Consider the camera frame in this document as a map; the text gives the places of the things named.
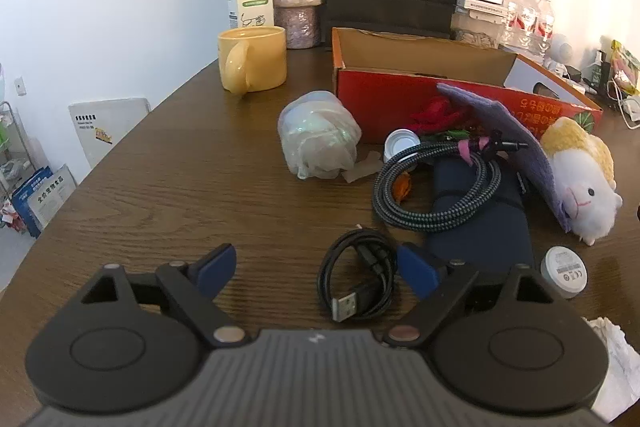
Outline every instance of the white round container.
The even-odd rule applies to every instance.
[[[396,129],[385,140],[384,162],[388,162],[399,152],[402,152],[414,145],[420,145],[420,138],[413,131],[408,129]]]
[[[540,266],[542,277],[565,299],[575,297],[587,286],[587,269],[577,253],[565,247],[546,252]]]

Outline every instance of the black usb cable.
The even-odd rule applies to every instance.
[[[342,252],[349,247],[354,248],[375,279],[354,286],[348,295],[336,299],[331,295],[331,273]],[[322,260],[316,281],[318,299],[336,322],[351,317],[372,319],[389,308],[397,269],[396,246],[391,240],[377,230],[351,230],[331,245]]]

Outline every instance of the white round lid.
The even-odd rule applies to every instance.
[[[566,247],[550,248],[543,262],[549,277],[562,290],[578,294],[587,286],[587,269],[573,250]]]
[[[414,145],[420,145],[420,138],[409,129],[396,129],[385,140],[385,162]]]

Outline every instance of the white stuffed animal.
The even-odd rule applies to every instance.
[[[614,192],[609,148],[570,118],[558,118],[540,139],[549,158],[556,193],[571,229],[587,245],[613,227],[622,198]]]

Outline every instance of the open cardboard box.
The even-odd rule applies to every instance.
[[[412,123],[439,94],[437,84],[498,100],[536,138],[560,116],[602,110],[535,62],[463,42],[334,28],[334,92],[362,129],[362,141],[383,143]]]

